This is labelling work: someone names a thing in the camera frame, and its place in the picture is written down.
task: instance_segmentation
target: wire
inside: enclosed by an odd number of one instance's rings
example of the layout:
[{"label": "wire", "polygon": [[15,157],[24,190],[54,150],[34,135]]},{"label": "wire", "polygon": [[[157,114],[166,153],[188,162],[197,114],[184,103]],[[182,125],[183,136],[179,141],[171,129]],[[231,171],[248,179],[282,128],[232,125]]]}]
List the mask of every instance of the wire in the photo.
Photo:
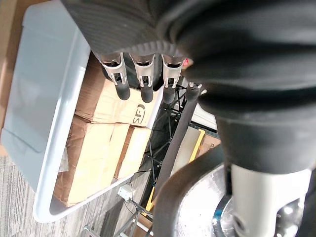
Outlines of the wire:
[{"label": "wire", "polygon": [[136,174],[136,173],[144,173],[144,172],[152,172],[152,170],[137,171],[137,172],[135,172],[135,174]]},{"label": "wire", "polygon": [[132,215],[134,215],[134,213],[133,212],[131,212],[131,210],[129,210],[129,208],[127,207],[127,205],[126,205],[126,201],[124,200],[124,205],[126,206],[126,208],[127,208],[127,210],[132,214]]},{"label": "wire", "polygon": [[130,182],[130,181],[128,181],[127,182],[127,184],[130,184],[130,187],[131,187],[131,189],[132,189],[132,201],[133,201],[133,204],[134,204],[134,206],[135,206],[135,208],[136,208],[136,211],[137,211],[137,213],[138,213],[138,208],[137,208],[137,206],[135,205],[135,203],[134,203],[134,194],[133,194],[133,185],[132,185],[132,183]]}]

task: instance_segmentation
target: metal bracket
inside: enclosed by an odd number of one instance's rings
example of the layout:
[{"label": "metal bracket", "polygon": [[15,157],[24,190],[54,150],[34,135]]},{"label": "metal bracket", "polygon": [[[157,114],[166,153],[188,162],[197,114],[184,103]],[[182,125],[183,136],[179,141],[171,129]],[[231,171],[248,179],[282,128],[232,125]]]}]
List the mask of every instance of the metal bracket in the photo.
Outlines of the metal bracket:
[{"label": "metal bracket", "polygon": [[108,66],[104,62],[101,61],[102,66],[107,71],[109,77],[112,79],[115,85],[118,85],[118,81],[120,80],[123,85],[126,84],[127,75],[126,75],[126,67],[123,58],[123,53],[120,53],[120,64],[117,66]]},{"label": "metal bracket", "polygon": [[136,62],[133,56],[129,55],[131,59],[133,60],[137,78],[139,81],[139,84],[141,87],[144,87],[144,81],[148,80],[148,87],[151,87],[153,85],[153,79],[154,79],[154,59],[155,55],[153,55],[153,58],[151,60],[151,63],[148,65],[140,65],[139,62]]},{"label": "metal bracket", "polygon": [[163,62],[163,84],[164,87],[168,88],[169,84],[172,84],[172,88],[176,88],[176,85],[178,83],[183,61],[180,63],[178,67],[174,65],[175,67],[168,66],[168,63],[166,63],[166,59],[163,55],[162,56],[162,62]]}]

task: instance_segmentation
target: black fingertip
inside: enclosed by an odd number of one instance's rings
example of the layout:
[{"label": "black fingertip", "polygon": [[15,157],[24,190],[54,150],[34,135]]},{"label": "black fingertip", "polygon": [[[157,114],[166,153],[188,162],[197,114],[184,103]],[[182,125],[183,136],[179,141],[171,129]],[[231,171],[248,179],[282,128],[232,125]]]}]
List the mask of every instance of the black fingertip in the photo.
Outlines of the black fingertip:
[{"label": "black fingertip", "polygon": [[129,90],[129,85],[127,81],[126,81],[126,84],[118,83],[118,85],[116,85],[115,88],[121,100],[129,99],[130,90]]},{"label": "black fingertip", "polygon": [[163,101],[166,103],[166,104],[170,104],[174,101],[174,97],[175,97],[175,92],[176,92],[176,89],[175,88],[172,88],[172,87],[164,87],[163,88]]},{"label": "black fingertip", "polygon": [[148,87],[148,85],[144,85],[144,87],[140,87],[141,95],[142,95],[142,100],[145,103],[150,103],[153,100],[154,97],[154,91],[153,87]]}]

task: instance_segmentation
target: floor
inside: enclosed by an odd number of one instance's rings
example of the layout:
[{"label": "floor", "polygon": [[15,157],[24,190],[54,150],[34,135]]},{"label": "floor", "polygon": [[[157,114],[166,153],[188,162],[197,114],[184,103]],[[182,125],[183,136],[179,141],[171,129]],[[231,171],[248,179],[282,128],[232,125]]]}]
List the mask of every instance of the floor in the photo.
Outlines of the floor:
[{"label": "floor", "polygon": [[[149,175],[144,172],[132,177],[137,202],[142,198]],[[86,237],[88,235],[82,229],[88,225],[102,237],[112,237],[131,216],[117,195],[118,189],[112,189],[57,222],[37,223],[32,216],[35,193],[10,158],[0,157],[0,236]],[[127,206],[135,211],[131,204]]]}]

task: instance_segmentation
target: brown cardboard box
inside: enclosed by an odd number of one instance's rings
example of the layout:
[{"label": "brown cardboard box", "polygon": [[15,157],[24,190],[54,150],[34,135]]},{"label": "brown cardboard box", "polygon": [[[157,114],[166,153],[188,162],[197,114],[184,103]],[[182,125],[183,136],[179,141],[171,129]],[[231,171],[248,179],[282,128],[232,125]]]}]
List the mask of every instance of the brown cardboard box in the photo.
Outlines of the brown cardboard box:
[{"label": "brown cardboard box", "polygon": [[69,171],[58,174],[54,196],[72,206],[109,186],[128,124],[89,123],[74,116],[67,141]]},{"label": "brown cardboard box", "polygon": [[150,138],[151,130],[146,127],[130,127],[114,177],[124,178],[138,171]]},{"label": "brown cardboard box", "polygon": [[199,146],[196,158],[202,156],[203,154],[213,149],[214,147],[217,147],[219,144],[221,144],[220,139],[213,137],[209,134],[205,134]]},{"label": "brown cardboard box", "polygon": [[85,71],[75,114],[91,122],[129,123],[147,126],[152,112],[161,102],[160,91],[154,92],[153,101],[143,102],[138,90],[130,89],[128,100],[121,100],[113,82],[107,80],[101,65],[90,57]]}]

